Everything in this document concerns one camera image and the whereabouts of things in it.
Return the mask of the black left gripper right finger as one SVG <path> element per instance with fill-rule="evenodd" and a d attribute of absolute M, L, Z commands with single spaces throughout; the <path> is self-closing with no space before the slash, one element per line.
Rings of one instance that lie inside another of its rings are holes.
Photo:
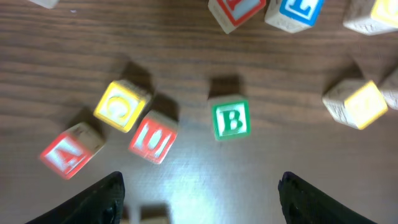
<path fill-rule="evenodd" d="M 293 172 L 284 172 L 278 183 L 282 213 L 287 223 L 375 224 Z"/>

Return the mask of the green B block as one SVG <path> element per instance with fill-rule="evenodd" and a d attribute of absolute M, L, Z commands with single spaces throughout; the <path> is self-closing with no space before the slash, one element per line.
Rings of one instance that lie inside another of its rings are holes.
<path fill-rule="evenodd" d="M 251 134 L 251 116 L 248 100 L 241 95 L 210 98 L 213 132 L 217 141 L 245 138 Z"/>

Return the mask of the yellow O block placed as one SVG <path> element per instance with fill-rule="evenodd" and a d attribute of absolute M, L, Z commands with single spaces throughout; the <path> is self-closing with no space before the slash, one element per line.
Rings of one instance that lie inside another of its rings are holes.
<path fill-rule="evenodd" d="M 124 207 L 120 224 L 171 224 L 168 206 L 164 203 L 142 205 L 136 211 Z"/>

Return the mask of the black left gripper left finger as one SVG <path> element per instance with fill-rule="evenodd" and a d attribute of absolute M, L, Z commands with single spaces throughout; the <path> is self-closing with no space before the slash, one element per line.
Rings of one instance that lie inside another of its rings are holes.
<path fill-rule="evenodd" d="M 119 224 L 123 217 L 123 175 L 112 172 L 28 224 Z"/>

